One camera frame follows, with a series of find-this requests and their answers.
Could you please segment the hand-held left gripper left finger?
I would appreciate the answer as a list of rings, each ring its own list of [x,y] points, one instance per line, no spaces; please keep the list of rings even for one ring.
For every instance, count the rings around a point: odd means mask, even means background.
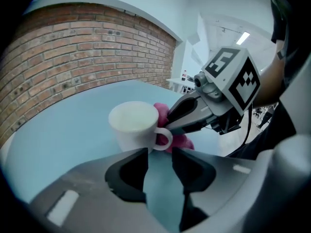
[[[148,149],[79,164],[30,202],[51,233],[154,233],[143,192]]]

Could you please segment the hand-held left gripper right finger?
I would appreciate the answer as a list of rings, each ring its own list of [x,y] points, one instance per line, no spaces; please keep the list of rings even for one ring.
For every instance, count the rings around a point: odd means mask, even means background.
[[[253,160],[174,147],[172,166],[185,197],[179,230],[191,229],[221,209],[242,186],[254,164]]]

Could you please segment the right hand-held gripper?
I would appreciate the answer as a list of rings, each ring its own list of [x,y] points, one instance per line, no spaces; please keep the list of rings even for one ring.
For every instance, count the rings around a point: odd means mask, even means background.
[[[183,96],[171,108],[171,133],[192,133],[209,124],[219,134],[239,129],[260,88],[255,62],[241,47],[220,48],[194,76],[194,83],[200,96]]]

